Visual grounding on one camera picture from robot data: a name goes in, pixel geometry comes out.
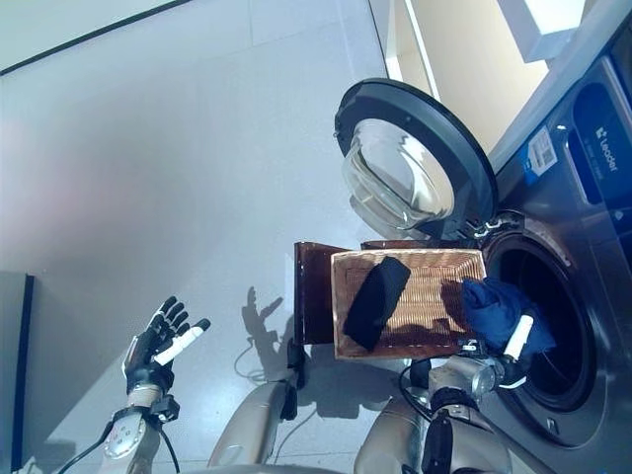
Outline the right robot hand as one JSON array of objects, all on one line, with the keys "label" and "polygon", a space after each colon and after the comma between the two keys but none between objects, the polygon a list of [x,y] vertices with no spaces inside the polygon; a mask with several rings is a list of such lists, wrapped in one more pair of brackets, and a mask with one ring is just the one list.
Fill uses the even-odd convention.
[{"label": "right robot hand", "polygon": [[527,363],[521,362],[521,356],[528,342],[534,324],[532,315],[522,314],[503,350],[496,359],[499,370],[496,386],[506,390],[514,390],[526,382]]}]

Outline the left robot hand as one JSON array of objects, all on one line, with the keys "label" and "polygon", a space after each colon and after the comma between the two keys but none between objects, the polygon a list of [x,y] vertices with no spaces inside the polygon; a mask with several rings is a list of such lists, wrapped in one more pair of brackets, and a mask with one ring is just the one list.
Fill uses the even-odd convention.
[{"label": "left robot hand", "polygon": [[185,304],[176,296],[168,297],[127,349],[121,366],[126,394],[148,385],[157,387],[162,394],[168,393],[175,379],[174,359],[210,325],[206,318],[191,324]]}]

